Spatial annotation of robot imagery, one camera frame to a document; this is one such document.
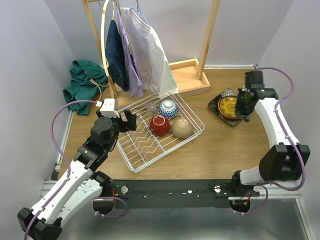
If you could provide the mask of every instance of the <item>tan bowl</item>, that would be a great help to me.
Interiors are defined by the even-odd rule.
[[[171,126],[171,130],[173,135],[179,139],[186,139],[190,137],[193,133],[192,125],[185,118],[175,120]]]

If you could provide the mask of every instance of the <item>lavender shirt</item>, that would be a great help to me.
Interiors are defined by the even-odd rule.
[[[137,62],[134,55],[130,54],[129,51],[129,40],[127,37],[127,33],[124,27],[124,24],[120,17],[120,11],[117,10],[117,20],[118,20],[118,28],[119,33],[122,40],[122,47],[124,52],[124,65],[125,65],[125,72],[129,78],[129,85],[130,85],[130,96],[139,96],[142,97],[144,95],[141,77],[139,74],[139,70],[137,67]]]

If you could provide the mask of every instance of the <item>blue and white bowl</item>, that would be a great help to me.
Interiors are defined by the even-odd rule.
[[[178,115],[178,104],[172,100],[163,100],[158,106],[158,113],[169,120],[173,119]]]

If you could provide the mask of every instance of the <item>white shirt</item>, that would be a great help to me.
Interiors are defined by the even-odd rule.
[[[160,39],[152,27],[144,23],[130,8],[120,8],[126,24],[142,87],[165,98],[178,92]]]

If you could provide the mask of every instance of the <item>clothes rack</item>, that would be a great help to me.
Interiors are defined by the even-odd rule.
[[[106,0],[103,5],[102,12],[104,12],[104,15],[102,14],[101,23],[102,21],[105,20],[106,8],[109,1],[110,0]],[[214,31],[214,27],[215,27],[217,15],[218,15],[220,1],[221,0],[212,0],[211,2],[208,22],[207,22],[207,26],[204,34],[204,40],[202,43],[202,49],[201,49],[199,61],[197,58],[194,58],[194,59],[188,59],[184,61],[173,62],[169,64],[173,77],[178,86],[179,94],[182,96],[192,96],[196,94],[205,93],[210,90],[210,83],[207,79],[206,74],[204,73],[204,67],[205,67],[205,63],[206,63],[206,59],[207,59],[207,55],[208,55],[208,51],[209,51],[209,47],[212,39],[212,34]],[[106,43],[104,41],[104,36],[102,34],[99,35],[94,17],[91,12],[90,3],[93,3],[93,2],[98,2],[98,0],[82,0],[86,17],[89,21],[94,40],[96,42],[96,46],[98,48],[99,54],[103,61],[103,66],[105,69],[107,67],[107,71],[106,71],[106,74],[107,74],[108,61],[106,60],[104,62],[105,47],[103,45],[103,43],[104,44]],[[113,9],[115,9],[115,7],[116,8],[120,7],[118,0],[112,0],[112,2],[115,3],[113,4]],[[129,50],[130,50],[130,53],[132,54],[132,49],[130,44],[129,44]],[[128,103],[131,103],[132,100],[129,93],[124,92],[120,88],[115,86],[109,73],[107,74],[107,76],[110,83],[109,86],[110,86],[111,97],[117,99],[118,105],[123,106]]]

